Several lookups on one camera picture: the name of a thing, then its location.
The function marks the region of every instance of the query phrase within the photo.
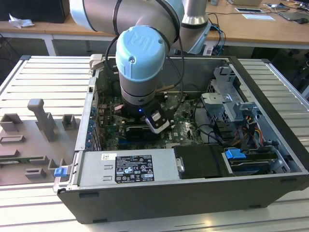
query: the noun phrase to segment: slotted metal surface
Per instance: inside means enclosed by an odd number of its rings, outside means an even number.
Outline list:
[[[32,57],[28,63],[87,63],[86,57]],[[260,60],[246,61],[244,65],[260,64]],[[16,73],[11,80],[87,80],[88,74],[20,74]],[[278,80],[275,75],[257,75],[255,79]],[[289,91],[264,91],[274,103],[280,103],[282,97],[289,103],[298,103],[294,94]],[[4,92],[0,95],[0,108],[24,109],[30,98],[43,98],[45,107],[72,109],[83,106],[84,92]],[[309,120],[307,112],[292,113],[284,111],[281,116],[291,127],[304,125]],[[306,143],[309,136],[299,137]],[[212,214],[190,215],[182,217],[155,218],[139,221],[100,223],[93,225],[79,224],[74,215],[61,202],[52,190],[51,183],[27,186],[0,187],[0,231],[88,231],[88,232],[285,232],[309,231],[309,189],[290,192],[267,208],[239,210]]]
[[[17,113],[21,119],[34,119],[27,108],[30,99],[42,98],[44,109],[53,117],[64,114],[82,116],[88,89],[89,57],[36,57],[20,61],[20,67],[1,86],[0,117]]]
[[[309,151],[308,102],[300,97],[297,90],[272,65],[265,64],[261,60],[240,59],[240,62],[300,142]],[[249,101],[254,101],[243,85],[240,86],[240,89]]]

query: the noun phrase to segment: wooden table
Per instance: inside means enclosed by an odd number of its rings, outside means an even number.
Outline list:
[[[288,4],[286,1],[279,0],[271,2]],[[218,18],[221,30],[226,33],[225,45],[309,49],[309,24],[301,25],[291,22],[277,14],[269,14],[276,21],[246,19],[242,14],[230,15],[229,13],[238,13],[235,7],[239,6],[227,5],[225,0],[219,0],[218,6],[213,6],[210,3],[207,6],[208,13],[224,13],[218,14]],[[216,23],[214,15],[210,15],[210,19]],[[51,56],[57,55],[53,40],[85,40],[86,46],[89,46],[88,41],[110,41],[114,36],[103,32],[89,31],[77,25],[71,15],[63,24],[35,22],[35,26],[22,29],[14,28],[8,22],[0,22],[0,33],[4,37],[43,39]],[[205,44],[212,47],[218,39],[218,33],[210,31]]]

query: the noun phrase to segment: barcode sticker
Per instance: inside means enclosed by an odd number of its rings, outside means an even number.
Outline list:
[[[116,160],[117,153],[102,153],[101,160]]]

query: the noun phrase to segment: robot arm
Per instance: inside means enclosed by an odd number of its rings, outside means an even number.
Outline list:
[[[197,1],[206,7],[207,0],[194,0],[191,4]],[[191,13],[188,1],[185,5]],[[169,119],[154,97],[158,73],[180,36],[183,3],[180,0],[71,0],[70,10],[77,24],[119,36],[116,64],[125,109],[135,117],[145,115],[154,133],[167,128]],[[192,22],[187,15],[185,25],[199,33],[201,25],[197,27]]]

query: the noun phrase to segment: wire bundle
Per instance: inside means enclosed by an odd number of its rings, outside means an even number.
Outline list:
[[[219,33],[219,40],[218,40],[216,46],[214,47],[214,49],[217,48],[217,47],[219,46],[219,43],[221,42],[221,46],[220,46],[220,49],[219,49],[219,52],[218,52],[218,56],[219,56],[219,55],[221,54],[221,52],[222,52],[222,50],[223,50],[223,47],[224,47],[224,45],[225,45],[225,42],[226,42],[226,34],[225,34],[224,31],[222,31],[222,30],[220,29],[219,19],[218,19],[217,14],[216,14],[216,13],[210,13],[210,14],[208,14],[208,15],[213,15],[213,14],[216,16],[216,19],[217,19],[217,26],[216,26],[215,24],[213,24],[213,22],[212,22],[210,19],[209,19],[209,21],[211,22],[211,26],[212,26],[213,28],[215,28],[215,29],[218,31],[218,33]]]

